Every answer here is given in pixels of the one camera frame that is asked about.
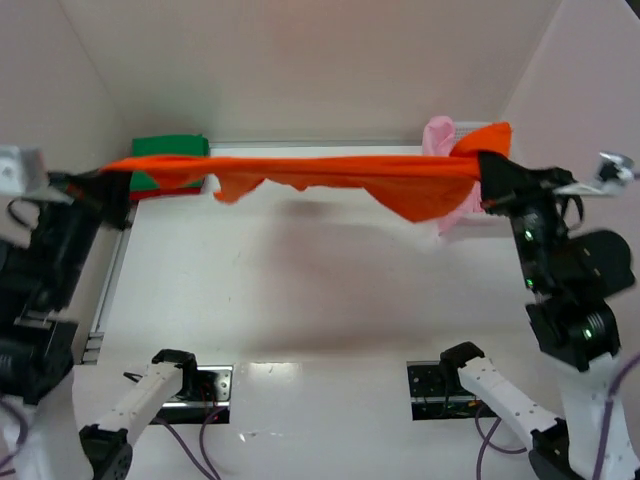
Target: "black cable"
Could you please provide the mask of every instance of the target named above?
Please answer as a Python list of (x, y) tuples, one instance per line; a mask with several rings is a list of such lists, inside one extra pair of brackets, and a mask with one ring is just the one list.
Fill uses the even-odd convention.
[(447, 416), (447, 411), (449, 410), (449, 385), (447, 383), (444, 384), (444, 404), (442, 405), (442, 411), (438, 414), (438, 416), (434, 418), (445, 418)]
[(567, 211), (569, 210), (569, 205), (573, 202), (576, 206), (576, 210), (578, 211), (578, 222), (572, 225), (571, 227), (566, 227), (567, 232), (573, 232), (574, 230), (579, 229), (584, 224), (584, 202), (578, 196), (570, 196), (565, 197), (560, 203), (560, 218), (562, 221), (565, 221), (565, 217), (567, 216)]
[(489, 444), (491, 443), (491, 437), (493, 437), (493, 434), (496, 433), (496, 430), (500, 426), (501, 422), (502, 422), (502, 419), (498, 417), (494, 422), (494, 424), (489, 429), (487, 436), (482, 441), (482, 446), (480, 447), (480, 451), (478, 452), (478, 458), (476, 460), (476, 480), (482, 480), (482, 460), (484, 459), (484, 454), (487, 451)]
[(31, 225), (29, 222), (27, 222), (24, 218), (22, 218), (22, 216), (13, 209), (13, 205), (16, 202), (32, 203), (32, 204), (36, 205), (38, 208), (40, 208), (40, 206), (36, 202), (30, 201), (30, 200), (24, 200), (23, 198), (14, 198), (7, 205), (6, 212), (7, 212), (7, 215), (9, 216), (9, 218), (11, 220), (13, 220), (15, 223), (17, 223), (18, 225), (20, 225), (21, 227), (26, 228), (30, 232), (33, 232), (33, 230), (35, 230), (35, 227), (33, 225)]
[(218, 471), (216, 470), (216, 468), (213, 466), (213, 462), (211, 461), (211, 458), (209, 458), (209, 454), (207, 453), (207, 449), (204, 445), (204, 430), (207, 427), (207, 425), (209, 425), (211, 422), (213, 422), (218, 414), (220, 414), (220, 412), (223, 412), (224, 410), (226, 410), (227, 407), (218, 407), (216, 408), (213, 412), (211, 412), (207, 418), (204, 420), (204, 422), (202, 423), (202, 426), (200, 427), (200, 435), (198, 436), (198, 443), (200, 445), (200, 453), (202, 454), (202, 458), (204, 459), (204, 463), (207, 465), (207, 467), (209, 467), (209, 470), (211, 470), (211, 473), (213, 473), (213, 476), (216, 477), (218, 480), (220, 480), (220, 474), (218, 473)]
[[(489, 407), (487, 407), (487, 404), (483, 403), (480, 406), (480, 408), (478, 408), (478, 410), (476, 410), (476, 415), (475, 415), (475, 418), (474, 418), (474, 421), (475, 421), (475, 424), (476, 424), (476, 430), (478, 431), (478, 435), (480, 435), (480, 437), (482, 438), (483, 441), (487, 439), (487, 435), (482, 431), (482, 427), (480, 426), (480, 416), (482, 415), (482, 412), (484, 410), (487, 410), (488, 408)], [(499, 447), (499, 446), (495, 445), (494, 443), (491, 443), (491, 441), (489, 441), (488, 446), (492, 450), (495, 450), (496, 452), (504, 453), (505, 455), (520, 455), (521, 453), (527, 453), (526, 447), (508, 449), (508, 448)]]
[(193, 465), (200, 470), (200, 473), (202, 473), (202, 475), (207, 478), (208, 480), (219, 480), (219, 477), (215, 477), (213, 473), (210, 473), (205, 467), (202, 466), (202, 464), (196, 459), (196, 457), (193, 455), (193, 452), (191, 451), (191, 449), (187, 446), (186, 442), (183, 440), (183, 438), (180, 436), (180, 434), (176, 431), (175, 428), (173, 428), (171, 425), (169, 425), (169, 423), (167, 423), (166, 420), (160, 418), (160, 417), (156, 417), (153, 419), (154, 422), (162, 425), (164, 428), (166, 428), (167, 430), (169, 430), (169, 433), (171, 433), (171, 435), (173, 435), (173, 438), (176, 439), (176, 441), (178, 442), (178, 444), (180, 445), (180, 447), (182, 448), (182, 450), (184, 450), (184, 453), (187, 454), (187, 457), (189, 457), (189, 460), (191, 460), (191, 463), (193, 463)]
[(142, 378), (142, 375), (140, 375), (138, 373), (131, 373), (131, 372), (124, 372), (122, 374), (122, 376), (124, 378), (127, 378), (127, 379), (131, 380), (133, 383), (138, 383), (140, 381), (140, 379)]
[(609, 441), (609, 429), (611, 428), (611, 417), (613, 415), (613, 408), (615, 398), (622, 387), (622, 382), (631, 373), (632, 370), (640, 365), (640, 352), (636, 353), (631, 359), (618, 371), (613, 381), (609, 385), (609, 391), (607, 393), (607, 400), (604, 406), (604, 413), (602, 415), (602, 427), (600, 429), (600, 440), (598, 441), (598, 453), (596, 457), (596, 464), (593, 469), (593, 480), (600, 480), (602, 475), (602, 469), (604, 468), (604, 462), (606, 460), (607, 442)]

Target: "orange cloth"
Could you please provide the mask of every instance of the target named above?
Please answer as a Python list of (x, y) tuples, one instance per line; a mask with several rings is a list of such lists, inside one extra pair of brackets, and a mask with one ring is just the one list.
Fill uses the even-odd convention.
[(511, 127), (496, 123), (462, 138), (448, 157), (411, 155), (328, 158), (236, 158), (159, 155), (126, 158), (103, 171), (144, 171), (160, 188), (178, 188), (214, 174), (215, 197), (234, 203), (264, 180), (302, 191), (308, 187), (364, 188), (387, 208), (412, 222), (454, 210), (480, 180), (477, 153), (509, 155)]

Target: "purple cable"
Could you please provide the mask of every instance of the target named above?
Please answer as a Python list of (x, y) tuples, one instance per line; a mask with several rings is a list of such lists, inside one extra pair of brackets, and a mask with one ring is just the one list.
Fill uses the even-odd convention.
[(191, 463), (193, 463), (196, 466), (196, 468), (198, 470), (200, 470), (200, 473), (202, 473), (202, 475), (204, 475), (209, 480), (220, 480), (219, 478), (216, 478), (211, 473), (209, 473), (207, 471), (207, 469), (204, 468), (200, 464), (200, 462), (198, 462), (198, 460), (193, 455), (193, 453), (191, 452), (191, 450), (189, 449), (187, 444), (184, 442), (184, 440), (182, 439), (180, 434), (178, 432), (176, 432), (175, 429), (171, 425), (169, 425), (164, 419), (158, 418), (158, 417), (154, 418), (154, 421), (156, 423), (159, 423), (163, 427), (165, 427), (167, 430), (169, 430), (169, 432), (171, 432), (171, 435), (173, 435), (173, 438), (175, 438), (176, 441), (180, 444), (180, 446), (182, 447), (182, 450), (184, 450), (184, 453), (186, 453), (187, 457), (189, 457), (189, 460), (191, 460)]
[[(487, 405), (483, 404), (476, 411), (476, 416), (475, 416), (476, 430), (478, 430), (478, 434), (480, 435), (482, 440), (486, 440), (487, 439), (487, 436), (484, 434), (484, 432), (482, 431), (482, 428), (480, 427), (480, 414), (482, 413), (482, 411), (485, 408), (487, 408)], [(499, 447), (499, 446), (495, 445), (491, 441), (489, 441), (488, 446), (490, 448), (494, 449), (496, 452), (504, 453), (505, 455), (519, 455), (521, 453), (526, 453), (527, 452), (527, 449), (525, 447), (517, 448), (517, 449), (514, 449), (514, 450), (508, 450), (506, 448), (502, 448), (502, 447)]]
[(204, 420), (204, 422), (202, 422), (202, 426), (200, 427), (200, 437), (199, 437), (200, 453), (202, 454), (202, 458), (204, 459), (204, 463), (207, 464), (207, 467), (209, 467), (209, 470), (211, 470), (211, 473), (213, 473), (213, 475), (217, 478), (217, 480), (221, 480), (220, 479), (220, 474), (218, 473), (218, 471), (213, 466), (213, 462), (211, 462), (211, 459), (209, 458), (209, 454), (207, 453), (207, 449), (204, 447), (204, 429), (225, 408), (226, 407), (218, 407), (218, 408), (214, 409), (213, 412), (211, 412), (209, 414), (209, 416)]
[[(16, 455), (18, 455), (18, 453), (20, 453), (22, 446), (27, 441), (27, 436), (29, 435), (29, 423), (22, 413), (3, 398), (0, 398), (0, 407), (8, 413), (9, 416), (13, 417), (20, 425), (20, 433), (18, 433), (18, 439), (16, 440), (16, 451), (0, 460), (0, 469), (3, 469)], [(13, 469), (6, 470), (4, 472), (0, 472), (0, 477), (6, 477), (8, 475), (13, 475), (14, 473), (16, 473), (16, 471)]]
[(476, 480), (482, 480), (482, 460), (484, 459), (484, 454), (487, 451), (487, 447), (489, 446), (489, 444), (491, 444), (491, 437), (493, 437), (493, 434), (496, 433), (500, 422), (502, 422), (502, 420), (500, 420), (499, 418), (496, 419), (494, 424), (491, 425), (489, 433), (487, 433), (487, 436), (482, 441), (482, 446), (480, 447), (480, 451), (478, 452), (478, 460), (476, 461)]
[(613, 378), (609, 386), (609, 394), (604, 406), (604, 414), (602, 415), (602, 429), (600, 430), (600, 441), (598, 442), (598, 455), (596, 456), (596, 464), (593, 469), (593, 480), (600, 480), (602, 469), (604, 468), (604, 458), (607, 451), (607, 442), (609, 440), (609, 428), (611, 427), (611, 416), (613, 415), (613, 403), (616, 395), (620, 391), (622, 382), (627, 375), (640, 363), (640, 353), (636, 353), (624, 367)]

